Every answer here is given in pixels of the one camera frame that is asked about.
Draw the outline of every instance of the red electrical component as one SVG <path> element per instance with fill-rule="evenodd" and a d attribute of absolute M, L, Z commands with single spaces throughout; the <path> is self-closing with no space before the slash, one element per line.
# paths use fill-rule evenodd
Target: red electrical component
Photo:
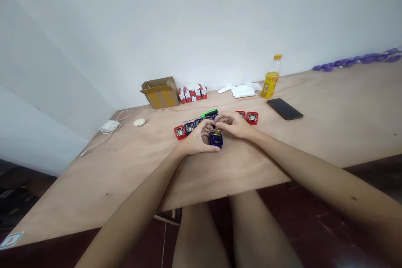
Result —
<path fill-rule="evenodd" d="M 242 118 L 246 119 L 246 112 L 245 111 L 235 111 L 235 112 L 239 113 L 242 116 Z"/>
<path fill-rule="evenodd" d="M 175 131 L 175 135 L 177 137 L 177 140 L 182 140 L 182 139 L 185 139 L 187 137 L 187 134 L 186 134 L 186 132 L 184 130 L 183 125 L 175 127 L 174 131 Z"/>
<path fill-rule="evenodd" d="M 258 123 L 258 112 L 247 112 L 246 121 L 255 126 Z"/>

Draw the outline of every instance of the hand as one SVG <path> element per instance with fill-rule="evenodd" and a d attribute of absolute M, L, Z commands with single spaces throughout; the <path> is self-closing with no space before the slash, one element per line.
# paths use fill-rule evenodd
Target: hand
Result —
<path fill-rule="evenodd" d="M 248 138 L 252 127 L 237 112 L 222 112 L 215 118 L 215 125 L 239 138 Z"/>
<path fill-rule="evenodd" d="M 180 143 L 177 148 L 184 155 L 194 155 L 202 152 L 219 152 L 221 149 L 216 146 L 205 144 L 202 136 L 209 136 L 213 128 L 211 125 L 215 122 L 211 119 L 204 119 L 190 134 Z"/>

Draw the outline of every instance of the round white object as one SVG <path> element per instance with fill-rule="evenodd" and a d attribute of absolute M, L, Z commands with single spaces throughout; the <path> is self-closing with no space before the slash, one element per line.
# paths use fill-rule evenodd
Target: round white object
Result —
<path fill-rule="evenodd" d="M 143 124 L 145 124 L 145 119 L 137 119 L 137 120 L 134 122 L 134 125 L 135 125 L 135 126 L 142 126 Z"/>

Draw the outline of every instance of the yellow drink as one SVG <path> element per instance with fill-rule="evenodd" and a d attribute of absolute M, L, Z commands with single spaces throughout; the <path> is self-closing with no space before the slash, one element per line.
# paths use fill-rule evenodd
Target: yellow drink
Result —
<path fill-rule="evenodd" d="M 276 87 L 276 83 L 278 82 L 279 79 L 279 73 L 278 72 L 268 72 L 265 75 L 265 82 L 263 86 L 263 90 L 261 91 L 261 97 L 263 98 L 271 98 L 273 95 L 273 92 Z"/>

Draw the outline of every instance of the green screwdriver handle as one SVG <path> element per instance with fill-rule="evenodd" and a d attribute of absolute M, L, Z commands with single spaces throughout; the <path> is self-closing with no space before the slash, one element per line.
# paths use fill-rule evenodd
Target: green screwdriver handle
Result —
<path fill-rule="evenodd" d="M 218 110 L 212 109 L 212 110 L 209 110 L 207 113 L 201 114 L 201 117 L 206 118 L 208 116 L 214 116 L 215 114 L 218 114 Z"/>

